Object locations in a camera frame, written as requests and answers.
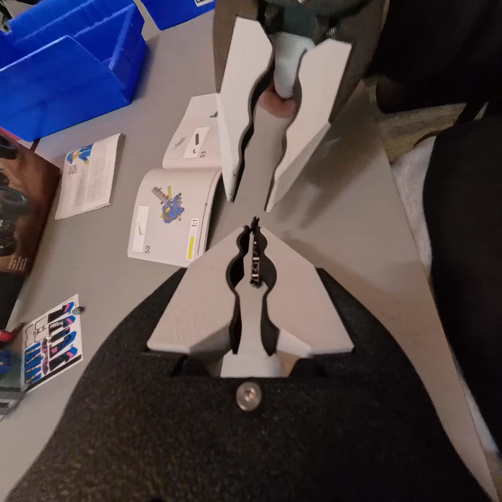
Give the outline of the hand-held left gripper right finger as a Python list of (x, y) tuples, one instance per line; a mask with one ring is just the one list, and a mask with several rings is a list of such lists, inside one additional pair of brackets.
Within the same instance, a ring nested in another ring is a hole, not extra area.
[(354, 349), (347, 329), (317, 269), (264, 227), (269, 272), (260, 308), (256, 377), (282, 377), (277, 352), (298, 358), (349, 353)]

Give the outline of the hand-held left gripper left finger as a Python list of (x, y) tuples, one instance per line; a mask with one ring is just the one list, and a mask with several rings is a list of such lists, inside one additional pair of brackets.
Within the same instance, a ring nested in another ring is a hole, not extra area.
[(175, 376), (252, 375), (252, 295), (236, 286), (244, 277), (250, 227), (238, 227), (185, 271), (147, 348), (177, 353)]

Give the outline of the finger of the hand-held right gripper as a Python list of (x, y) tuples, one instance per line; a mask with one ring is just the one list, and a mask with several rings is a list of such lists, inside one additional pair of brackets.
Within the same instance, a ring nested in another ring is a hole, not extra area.
[(272, 67), (273, 46), (259, 21), (236, 17), (216, 95), (221, 169), (225, 195), (234, 202), (245, 165), (243, 150), (251, 132), (253, 96)]
[(284, 154), (273, 173), (267, 212), (287, 194), (328, 132), (351, 49), (350, 43), (326, 39), (302, 55), (297, 74), (300, 104), (286, 129)]

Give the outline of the black toy beam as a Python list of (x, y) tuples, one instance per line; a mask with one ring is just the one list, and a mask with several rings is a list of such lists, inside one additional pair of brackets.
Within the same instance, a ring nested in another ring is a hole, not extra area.
[(249, 281), (256, 289), (259, 289), (262, 283), (267, 284), (269, 267), (265, 255), (266, 246), (267, 241), (258, 226), (253, 231), (252, 265)]

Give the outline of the person's right forearm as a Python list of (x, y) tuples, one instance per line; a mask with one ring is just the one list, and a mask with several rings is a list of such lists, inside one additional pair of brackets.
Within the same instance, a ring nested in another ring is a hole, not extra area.
[(385, 114), (501, 100), (501, 1), (389, 1), (368, 73)]

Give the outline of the toy set box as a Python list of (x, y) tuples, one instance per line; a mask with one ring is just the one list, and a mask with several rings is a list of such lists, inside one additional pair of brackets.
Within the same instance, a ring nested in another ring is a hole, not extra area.
[(1, 329), (31, 273), (60, 168), (1, 135)]

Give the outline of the person's right hand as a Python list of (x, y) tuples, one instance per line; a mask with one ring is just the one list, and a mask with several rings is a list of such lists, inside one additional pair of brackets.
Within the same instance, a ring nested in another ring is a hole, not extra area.
[(263, 110), (267, 111), (267, 113), (278, 118), (291, 118), (297, 111), (294, 99), (284, 99), (280, 97), (275, 90), (273, 81), (271, 81), (267, 89), (261, 94), (258, 104)]

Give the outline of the open instruction booklet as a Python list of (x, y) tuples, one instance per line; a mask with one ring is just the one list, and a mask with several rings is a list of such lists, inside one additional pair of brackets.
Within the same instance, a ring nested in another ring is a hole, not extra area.
[(216, 94), (191, 98), (163, 157), (139, 186), (128, 256), (188, 267), (204, 254), (221, 179)]

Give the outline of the blue plastic bin with tag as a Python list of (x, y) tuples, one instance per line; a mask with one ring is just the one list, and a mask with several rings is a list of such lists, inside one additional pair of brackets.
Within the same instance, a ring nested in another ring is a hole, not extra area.
[(214, 10), (216, 1), (141, 1), (161, 31)]

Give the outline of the pale fuzzy cloth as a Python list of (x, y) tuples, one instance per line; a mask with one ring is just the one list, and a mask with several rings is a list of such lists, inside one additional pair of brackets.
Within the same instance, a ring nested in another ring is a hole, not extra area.
[(423, 191), (435, 140), (434, 135), (419, 141), (391, 166), (393, 179), (428, 280), (431, 273), (432, 250), (424, 214)]

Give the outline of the sticker sheet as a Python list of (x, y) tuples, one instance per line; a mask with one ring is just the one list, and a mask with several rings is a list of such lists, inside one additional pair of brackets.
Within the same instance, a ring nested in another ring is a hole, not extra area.
[(79, 295), (57, 304), (27, 323), (22, 333), (22, 384), (30, 392), (83, 361)]

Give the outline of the thick printed leaflet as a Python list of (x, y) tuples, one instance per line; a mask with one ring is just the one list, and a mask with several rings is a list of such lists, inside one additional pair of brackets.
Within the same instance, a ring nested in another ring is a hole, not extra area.
[(66, 154), (55, 220), (110, 205), (124, 134), (116, 134)]

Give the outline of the partly built toy car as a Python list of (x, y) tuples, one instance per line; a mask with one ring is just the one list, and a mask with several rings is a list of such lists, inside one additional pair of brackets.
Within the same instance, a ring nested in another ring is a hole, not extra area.
[(1, 420), (12, 414), (26, 393), (22, 384), (22, 333), (25, 322), (1, 330)]

